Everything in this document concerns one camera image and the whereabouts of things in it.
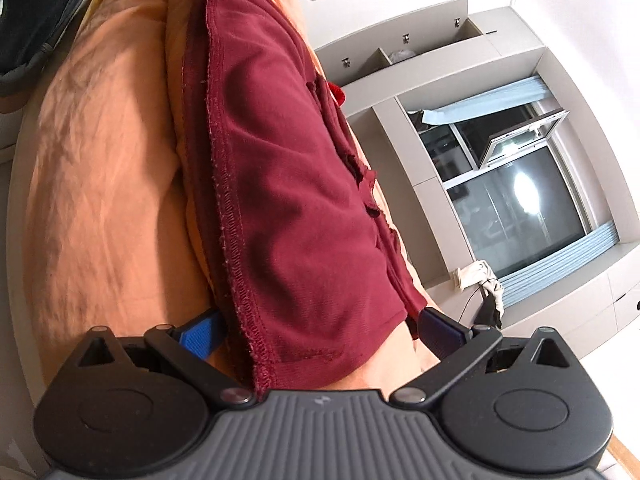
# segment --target white logo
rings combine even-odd
[[[326,403],[331,402],[331,397],[327,397],[326,395],[323,395],[322,397],[316,397],[314,399],[314,402],[316,404],[319,404],[320,406],[324,406]]]

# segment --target maroon garment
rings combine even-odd
[[[196,0],[183,84],[187,171],[234,356],[248,347],[258,393],[340,380],[426,300],[327,82],[271,0]]]

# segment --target triangular cutout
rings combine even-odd
[[[80,359],[79,366],[107,365],[113,363],[115,360],[111,352],[109,352],[109,347],[104,339],[97,338],[91,341],[89,349],[84,353],[82,359]]]
[[[536,364],[545,366],[554,366],[556,368],[568,368],[569,363],[558,348],[553,339],[545,339],[538,349],[538,357]]]

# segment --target metal screw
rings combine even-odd
[[[220,398],[228,404],[246,404],[254,398],[254,394],[245,388],[226,388],[220,393]]]
[[[394,399],[403,404],[420,404],[427,400],[427,394],[420,388],[400,388],[394,393]]]

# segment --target orange blanket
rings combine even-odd
[[[296,0],[274,1],[303,32]],[[210,305],[180,170],[190,9],[191,0],[103,0],[47,92],[23,241],[47,381],[93,325],[141,335]],[[375,198],[389,218],[379,187]],[[435,362],[417,347],[402,323],[363,367],[327,387],[389,393]],[[210,359],[227,372],[228,361],[225,348]]]

